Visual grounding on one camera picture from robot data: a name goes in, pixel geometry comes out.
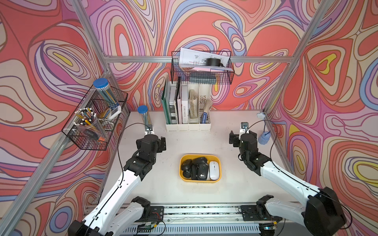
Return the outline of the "silver mouse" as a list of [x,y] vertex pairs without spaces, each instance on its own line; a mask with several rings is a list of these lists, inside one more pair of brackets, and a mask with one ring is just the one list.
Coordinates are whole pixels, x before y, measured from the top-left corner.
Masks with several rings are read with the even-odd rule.
[[217,181],[220,178],[220,166],[219,163],[216,161],[209,162],[209,175],[208,177],[212,181]]

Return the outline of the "black mouse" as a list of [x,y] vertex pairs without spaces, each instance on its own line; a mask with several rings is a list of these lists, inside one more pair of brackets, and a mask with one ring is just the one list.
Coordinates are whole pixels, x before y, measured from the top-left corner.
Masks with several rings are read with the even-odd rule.
[[192,160],[193,165],[201,165],[201,164],[207,164],[207,163],[208,163],[208,159],[205,156],[197,157]]
[[191,167],[191,179],[193,181],[198,180],[198,167],[196,165],[192,165]]
[[192,160],[191,159],[187,159],[185,160],[182,164],[181,164],[181,170],[183,172],[187,172],[191,169],[192,167]]
[[208,178],[209,167],[208,164],[201,164],[198,166],[198,180],[206,181]]
[[190,171],[184,171],[183,172],[183,177],[185,179],[191,179],[191,172]]

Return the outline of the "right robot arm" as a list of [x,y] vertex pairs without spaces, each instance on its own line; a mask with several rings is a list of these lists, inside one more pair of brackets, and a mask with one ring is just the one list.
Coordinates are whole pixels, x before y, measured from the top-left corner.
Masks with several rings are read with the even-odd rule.
[[239,158],[249,170],[274,182],[297,200],[283,202],[272,195],[261,197],[255,205],[262,220],[280,217],[304,226],[313,236],[332,236],[347,223],[343,207],[334,190],[320,188],[282,169],[258,150],[257,134],[230,132],[229,143],[239,149]]

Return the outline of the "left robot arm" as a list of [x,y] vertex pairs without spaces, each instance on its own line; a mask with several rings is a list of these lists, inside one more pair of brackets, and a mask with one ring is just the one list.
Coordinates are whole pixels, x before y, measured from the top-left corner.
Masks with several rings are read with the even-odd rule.
[[71,223],[69,236],[119,236],[133,223],[148,220],[151,203],[142,197],[135,197],[126,209],[118,212],[132,191],[152,170],[157,153],[166,150],[166,140],[148,134],[138,139],[136,145],[137,151],[126,162],[111,190],[82,221]]

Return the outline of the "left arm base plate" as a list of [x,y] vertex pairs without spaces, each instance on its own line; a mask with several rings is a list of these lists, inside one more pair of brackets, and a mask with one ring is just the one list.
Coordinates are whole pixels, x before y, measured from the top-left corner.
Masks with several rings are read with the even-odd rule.
[[143,211],[142,216],[136,222],[159,222],[164,218],[164,206],[152,206],[147,211]]

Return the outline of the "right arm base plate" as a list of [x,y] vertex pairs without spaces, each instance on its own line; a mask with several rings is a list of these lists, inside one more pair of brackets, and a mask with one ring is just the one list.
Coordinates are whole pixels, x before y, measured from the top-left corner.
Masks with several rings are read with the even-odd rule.
[[261,205],[241,205],[239,207],[244,221],[272,221],[280,222],[282,217],[272,216],[264,206]]

